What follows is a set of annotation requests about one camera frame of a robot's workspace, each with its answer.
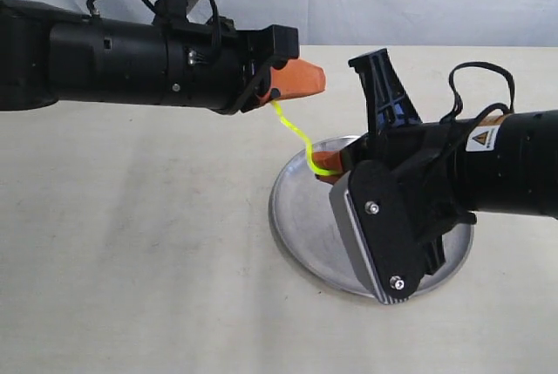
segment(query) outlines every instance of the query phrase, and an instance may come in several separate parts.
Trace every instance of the yellow cable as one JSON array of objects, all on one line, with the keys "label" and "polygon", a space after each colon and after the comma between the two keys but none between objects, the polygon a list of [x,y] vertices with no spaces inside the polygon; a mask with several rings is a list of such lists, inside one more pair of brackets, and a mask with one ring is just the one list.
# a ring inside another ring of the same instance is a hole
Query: yellow cable
[{"label": "yellow cable", "polygon": [[329,171],[327,169],[322,169],[321,167],[319,167],[314,163],[314,160],[312,159],[312,153],[314,151],[314,147],[309,137],[306,134],[304,134],[302,130],[297,128],[293,123],[291,123],[285,118],[285,116],[282,113],[282,108],[277,101],[271,101],[271,105],[276,109],[276,113],[279,116],[279,120],[281,120],[283,125],[288,129],[290,129],[292,132],[294,132],[298,137],[300,137],[303,140],[304,145],[306,146],[306,162],[308,163],[308,167],[311,169],[311,171],[314,174],[319,176],[339,175],[339,172],[337,171]]}]

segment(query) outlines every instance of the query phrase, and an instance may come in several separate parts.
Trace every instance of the white table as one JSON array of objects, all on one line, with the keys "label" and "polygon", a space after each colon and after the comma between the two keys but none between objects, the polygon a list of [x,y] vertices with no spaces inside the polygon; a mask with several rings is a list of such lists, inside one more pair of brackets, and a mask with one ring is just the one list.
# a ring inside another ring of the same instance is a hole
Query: white table
[{"label": "white table", "polygon": [[[365,131],[347,61],[304,47],[328,90],[285,112],[313,140]],[[469,60],[508,68],[518,111],[558,108],[558,50],[390,48],[424,120]],[[456,78],[464,117],[507,101]],[[60,103],[0,118],[0,372],[530,373],[558,366],[558,222],[480,215],[465,267],[384,307],[286,259],[269,191],[302,148],[269,107],[208,111]]]}]

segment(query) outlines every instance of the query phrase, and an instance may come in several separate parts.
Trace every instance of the warning label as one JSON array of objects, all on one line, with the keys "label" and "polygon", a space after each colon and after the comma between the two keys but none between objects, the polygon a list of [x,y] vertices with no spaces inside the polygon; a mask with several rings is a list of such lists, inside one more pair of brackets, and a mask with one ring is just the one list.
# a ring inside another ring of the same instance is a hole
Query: warning label
[{"label": "warning label", "polygon": [[475,128],[469,134],[465,150],[467,152],[489,152],[494,150],[499,130],[500,126],[480,126]]}]

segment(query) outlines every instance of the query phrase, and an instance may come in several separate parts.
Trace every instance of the silver plate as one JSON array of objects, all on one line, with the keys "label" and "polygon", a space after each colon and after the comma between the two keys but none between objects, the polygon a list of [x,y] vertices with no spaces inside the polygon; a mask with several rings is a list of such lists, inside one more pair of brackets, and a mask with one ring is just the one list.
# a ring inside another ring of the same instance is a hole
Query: silver plate
[{"label": "silver plate", "polygon": [[[339,150],[357,137],[316,143],[315,151]],[[330,286],[360,296],[374,296],[357,279],[331,211],[330,185],[317,180],[306,164],[305,152],[292,158],[279,173],[269,199],[269,222],[286,249],[308,271]],[[415,296],[432,291],[455,275],[473,243],[473,228],[459,225],[444,236],[446,265],[425,276]]]}]

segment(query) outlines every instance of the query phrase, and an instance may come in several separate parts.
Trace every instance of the orange object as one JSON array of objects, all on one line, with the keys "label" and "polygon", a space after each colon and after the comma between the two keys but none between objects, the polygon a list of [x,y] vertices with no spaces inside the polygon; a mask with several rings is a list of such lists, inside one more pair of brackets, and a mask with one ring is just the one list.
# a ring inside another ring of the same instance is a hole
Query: orange object
[{"label": "orange object", "polygon": [[260,106],[272,99],[284,101],[316,95],[325,91],[323,69],[300,58],[290,60],[280,70],[271,68],[269,91],[260,97]]},{"label": "orange object", "polygon": [[343,176],[344,170],[340,152],[315,152],[312,154],[312,159],[317,167],[339,172],[339,175],[316,176],[320,181],[333,185]]}]

